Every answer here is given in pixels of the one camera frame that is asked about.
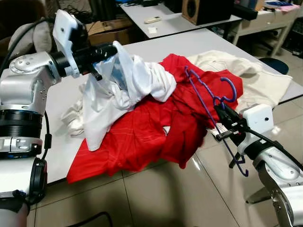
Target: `red cloth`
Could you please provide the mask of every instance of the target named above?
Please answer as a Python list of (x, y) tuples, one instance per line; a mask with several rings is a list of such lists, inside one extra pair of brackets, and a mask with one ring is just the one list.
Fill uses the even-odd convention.
[[(173, 94), (165, 103), (151, 96), (139, 102), (135, 109), (116, 121), (104, 137), (100, 148), (88, 150), (84, 140), (67, 175), (69, 183), (102, 173), (113, 175), (119, 170), (140, 171), (159, 158), (179, 163), (185, 168), (186, 162), (203, 143), (206, 128), (212, 128), (206, 110), (203, 108), (185, 74), (185, 66), (193, 69), (214, 95), (232, 97), (232, 89), (221, 77), (229, 78), (236, 87), (237, 97), (243, 94), (241, 78), (229, 71), (203, 72), (185, 57), (170, 54), (161, 65), (170, 72), (177, 82)], [(213, 99), (207, 90), (194, 79), (209, 111), (218, 120), (213, 108)], [(231, 108), (237, 102), (228, 103)], [(170, 126), (167, 136), (163, 126)]]

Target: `purple clothes hanger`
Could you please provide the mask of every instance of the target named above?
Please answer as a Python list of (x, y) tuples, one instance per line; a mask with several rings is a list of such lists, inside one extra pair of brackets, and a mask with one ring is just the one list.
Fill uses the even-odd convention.
[[(200, 102), (202, 103), (204, 109), (206, 110), (208, 116), (209, 116), (210, 119), (212, 120), (212, 122), (213, 122), (215, 128), (217, 129), (218, 133), (221, 134), (219, 128), (218, 128), (217, 125), (216, 125), (216, 122), (214, 121), (214, 118), (212, 117), (211, 113), (209, 112), (209, 110), (208, 110), (206, 104), (204, 103), (204, 101), (203, 101), (203, 99), (202, 99), (200, 93), (198, 92), (196, 86), (194, 85), (193, 80), (192, 80), (192, 78), (191, 78), (191, 75), (194, 75), (195, 77), (197, 77), (199, 83), (202, 84), (202, 85), (206, 88), (206, 90), (208, 91), (208, 93), (210, 94), (210, 96), (213, 98), (213, 104), (214, 104), (214, 106), (215, 106), (216, 100), (218, 100), (218, 101), (220, 102), (220, 105), (222, 105), (222, 109), (225, 109), (225, 106), (224, 106), (224, 103), (223, 103), (224, 101), (229, 102), (229, 103), (232, 103), (232, 102), (236, 101), (236, 99), (237, 99), (237, 91), (236, 91), (236, 88), (235, 88), (234, 84), (232, 83), (232, 81), (231, 81), (230, 79), (228, 79), (228, 78), (226, 78), (226, 77), (221, 77), (220, 80), (221, 80), (222, 82), (226, 81), (226, 82), (231, 86), (231, 88), (232, 88), (232, 98), (227, 98), (226, 96), (223, 96), (222, 98), (220, 98), (219, 96), (215, 96), (215, 95), (212, 93), (212, 91), (209, 89), (209, 87), (207, 86), (207, 84), (204, 83), (204, 82), (201, 80), (201, 78), (199, 77), (199, 75), (197, 75), (195, 71), (189, 69), (188, 66), (185, 66), (185, 73), (186, 73), (186, 76), (187, 76), (188, 79), (189, 79), (189, 82), (190, 82), (191, 85), (193, 86), (193, 88), (194, 88), (194, 90), (195, 90), (195, 92), (196, 92), (196, 94), (197, 94), (197, 96), (198, 96)], [(245, 163), (245, 158), (244, 158), (244, 156), (243, 156), (243, 155), (241, 156), (241, 160), (236, 159), (236, 157), (233, 155), (233, 153), (232, 153), (230, 147), (228, 146), (227, 142), (225, 141), (225, 139), (223, 139), (223, 142), (224, 142), (225, 146), (227, 147), (227, 150), (229, 151), (230, 155), (232, 156), (232, 159), (234, 160), (234, 162), (235, 162), (235, 164), (237, 165), (237, 167), (238, 167), (238, 169), (240, 170), (240, 172), (241, 172), (245, 177), (248, 177), (248, 174), (249, 174), (249, 173), (248, 173), (248, 170), (245, 169), (245, 172), (244, 172), (243, 169), (242, 169), (241, 166), (240, 166), (240, 164)]]

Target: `white table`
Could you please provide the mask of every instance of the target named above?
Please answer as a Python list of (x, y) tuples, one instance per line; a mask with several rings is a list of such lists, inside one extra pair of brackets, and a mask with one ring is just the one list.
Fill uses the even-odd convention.
[(259, 11), (255, 20), (242, 20), (240, 23), (234, 25), (234, 28), (231, 29), (231, 33), (234, 34), (233, 44), (237, 45), (238, 39), (242, 35), (273, 29), (281, 29), (277, 43), (271, 53), (271, 57), (274, 57), (283, 44), (294, 20), (297, 18), (299, 11), (300, 9), (296, 9), (288, 13), (283, 13), (279, 9), (277, 9), (275, 12)]
[[(148, 38), (172, 35), (176, 33), (200, 29), (203, 27), (242, 20), (240, 17), (232, 15), (231, 18), (228, 20), (217, 21), (197, 26), (183, 18), (181, 13), (172, 12), (163, 3), (157, 6), (149, 7), (143, 7), (141, 5), (127, 7), (125, 6), (125, 4), (122, 4), (121, 8), (130, 17), (130, 19), (135, 24), (137, 24), (137, 26), (146, 34)], [(144, 23), (145, 19), (155, 16), (161, 17), (162, 20), (151, 24)], [(148, 30), (149, 27), (156, 27), (157, 33), (150, 34)]]
[[(145, 61), (160, 62), (170, 53), (191, 56), (209, 50), (225, 51), (251, 61), (258, 61), (255, 57), (207, 29), (129, 44), (126, 45), (125, 48), (129, 53), (140, 55)], [(277, 73), (274, 69), (264, 63), (262, 64), (268, 71)], [(52, 148), (46, 156), (48, 163), (48, 183), (66, 177), (82, 142), (83, 136), (72, 138), (67, 134), (67, 128), (60, 121), (60, 116), (81, 97), (78, 86), (84, 83), (85, 80), (86, 76), (81, 76), (78, 79), (67, 77), (63, 79), (62, 83), (51, 87), (49, 90), (46, 110), (50, 121), (50, 130), (53, 134), (53, 143)], [(287, 101), (302, 95), (303, 87), (292, 82), (282, 101)], [(43, 126), (44, 128), (41, 132), (42, 137), (45, 134), (45, 122)]]

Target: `white paper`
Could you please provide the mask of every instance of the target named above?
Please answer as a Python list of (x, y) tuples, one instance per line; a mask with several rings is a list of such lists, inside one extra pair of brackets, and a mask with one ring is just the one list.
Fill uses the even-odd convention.
[(155, 33), (157, 33), (157, 28), (156, 27), (149, 27), (148, 32), (149, 32), (149, 34), (155, 34)]

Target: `pink cloth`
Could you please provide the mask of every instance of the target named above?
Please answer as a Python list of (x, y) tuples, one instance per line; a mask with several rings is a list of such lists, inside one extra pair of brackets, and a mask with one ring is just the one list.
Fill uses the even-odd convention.
[(287, 13), (289, 11), (292, 11), (292, 10), (295, 10), (297, 8), (300, 8), (300, 6), (298, 5), (292, 5), (292, 6), (281, 6), (280, 7), (280, 10), (283, 12), (283, 13)]

